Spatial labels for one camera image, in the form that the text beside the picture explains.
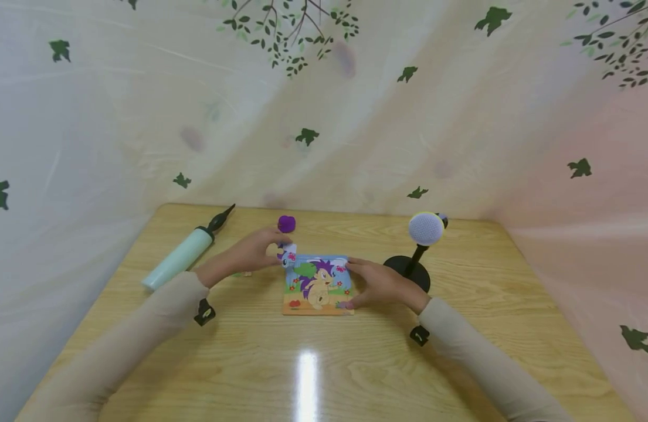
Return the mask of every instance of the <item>microphone stand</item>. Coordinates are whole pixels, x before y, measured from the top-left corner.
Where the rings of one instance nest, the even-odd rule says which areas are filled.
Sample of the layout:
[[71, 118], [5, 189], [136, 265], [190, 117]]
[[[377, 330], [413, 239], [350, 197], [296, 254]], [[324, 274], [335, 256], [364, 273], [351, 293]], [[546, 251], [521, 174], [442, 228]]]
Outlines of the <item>microphone stand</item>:
[[429, 292], [429, 288], [432, 284], [431, 279], [425, 266], [419, 262], [420, 258], [422, 258], [422, 254], [425, 253], [425, 250], [427, 249], [429, 249], [429, 246], [418, 244], [412, 258], [403, 255], [396, 255], [395, 257], [387, 259], [384, 265], [413, 281], [413, 283], [420, 286], [420, 288], [425, 290], [425, 292]]

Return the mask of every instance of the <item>purple pom pom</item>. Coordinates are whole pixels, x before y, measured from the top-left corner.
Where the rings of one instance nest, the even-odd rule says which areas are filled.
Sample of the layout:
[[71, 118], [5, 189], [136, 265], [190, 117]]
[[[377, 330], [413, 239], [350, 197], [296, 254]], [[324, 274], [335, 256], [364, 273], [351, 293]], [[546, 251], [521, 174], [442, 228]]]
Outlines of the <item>purple pom pom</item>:
[[296, 218], [291, 215], [282, 215], [277, 223], [279, 231], [282, 233], [291, 233], [296, 229]]

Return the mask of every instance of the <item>sleeve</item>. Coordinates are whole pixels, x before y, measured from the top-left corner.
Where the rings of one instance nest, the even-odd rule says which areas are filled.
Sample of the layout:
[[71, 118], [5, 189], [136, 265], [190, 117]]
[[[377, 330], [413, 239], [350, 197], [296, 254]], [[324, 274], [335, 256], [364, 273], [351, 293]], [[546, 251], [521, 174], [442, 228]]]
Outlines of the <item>sleeve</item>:
[[558, 400], [448, 303], [432, 298], [419, 319], [436, 351], [461, 364], [507, 421], [572, 422]]
[[195, 273], [174, 277], [55, 374], [22, 421], [96, 421], [124, 379], [157, 346], [193, 321], [199, 302], [208, 294]]

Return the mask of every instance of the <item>white microphone head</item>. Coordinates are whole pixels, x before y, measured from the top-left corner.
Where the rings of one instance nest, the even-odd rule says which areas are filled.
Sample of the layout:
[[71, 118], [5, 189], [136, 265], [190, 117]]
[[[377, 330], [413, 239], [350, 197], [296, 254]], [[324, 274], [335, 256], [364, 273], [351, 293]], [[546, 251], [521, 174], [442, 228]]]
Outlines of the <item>white microphone head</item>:
[[443, 235], [443, 220], [434, 213], [417, 213], [408, 223], [408, 232], [411, 239], [421, 246], [435, 244]]

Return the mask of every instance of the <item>wooden table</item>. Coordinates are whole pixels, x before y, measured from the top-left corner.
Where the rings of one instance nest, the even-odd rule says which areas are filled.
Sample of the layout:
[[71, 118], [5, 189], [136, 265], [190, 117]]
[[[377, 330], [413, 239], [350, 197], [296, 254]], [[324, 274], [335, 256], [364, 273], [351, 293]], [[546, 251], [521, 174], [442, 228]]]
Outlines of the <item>wooden table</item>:
[[[140, 281], [220, 207], [164, 205], [45, 380], [147, 298]], [[205, 257], [254, 229], [297, 218], [299, 253], [383, 262], [413, 252], [408, 218], [236, 209]], [[422, 258], [430, 294], [527, 369], [576, 421], [632, 421], [598, 365], [496, 223], [452, 220]], [[406, 308], [354, 316], [282, 316], [282, 268], [230, 277], [209, 302], [218, 316], [191, 321], [127, 379], [104, 421], [498, 421], [478, 387], [431, 347], [408, 339]]]

